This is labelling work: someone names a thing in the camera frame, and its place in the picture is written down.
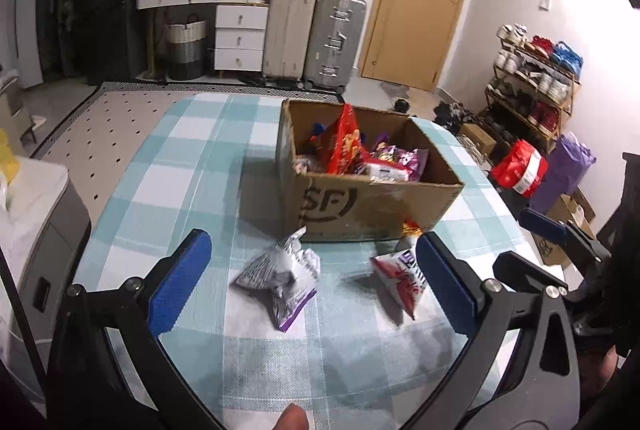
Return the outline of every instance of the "checkered tablecloth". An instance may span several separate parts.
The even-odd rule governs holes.
[[[110,198],[76,282],[110,289],[144,277],[191,229],[204,229],[213,240],[211,263],[161,342],[205,405],[229,429],[270,429],[295,402],[312,428],[395,430],[446,373],[465,338],[453,333],[430,289],[416,321],[377,289],[369,256],[393,244],[312,244],[322,262],[319,292],[286,334],[273,328],[257,299],[228,286],[282,235],[274,165],[281,101],[203,93],[174,105]],[[450,250],[482,279],[492,276],[502,251],[535,261],[509,210],[454,137],[414,121],[466,183],[435,228]],[[491,396],[500,372],[497,363],[479,401]]]

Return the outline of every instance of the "metal screw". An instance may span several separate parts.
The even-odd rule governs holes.
[[[66,295],[71,297],[78,296],[81,290],[81,286],[79,286],[78,284],[73,284],[66,288]]]
[[[549,298],[560,298],[560,291],[558,290],[557,287],[550,285],[549,287],[547,287],[545,289],[545,293]]]
[[[502,290],[502,284],[495,278],[489,278],[489,280],[484,281],[484,288],[492,293],[498,293]]]
[[[124,286],[127,291],[138,291],[142,288],[142,278],[138,278],[137,276],[129,278],[129,280],[124,283]]]

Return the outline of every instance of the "red bag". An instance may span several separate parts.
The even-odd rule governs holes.
[[[491,176],[503,188],[513,188],[530,199],[549,168],[546,159],[526,141],[516,141],[502,162],[491,170]]]
[[[348,172],[362,151],[353,106],[345,104],[338,120],[311,141],[317,147],[328,174],[342,175]]]

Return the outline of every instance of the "blue gripper pad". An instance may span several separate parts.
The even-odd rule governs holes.
[[[545,217],[533,209],[524,209],[518,221],[524,229],[541,236],[552,244],[562,246],[566,243],[566,226]]]
[[[174,328],[191,292],[209,265],[211,249],[211,237],[199,231],[177,255],[174,266],[149,299],[147,325],[154,338]]]
[[[478,314],[476,301],[458,278],[447,258],[440,254],[427,235],[422,235],[418,239],[415,253],[418,266],[436,295],[453,330],[458,334],[471,337],[476,333],[476,315]]]

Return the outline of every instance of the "sf logo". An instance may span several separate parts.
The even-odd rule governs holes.
[[[346,190],[320,190],[311,187],[305,191],[305,204],[300,219],[306,222],[331,222],[344,217],[356,203],[357,188]]]

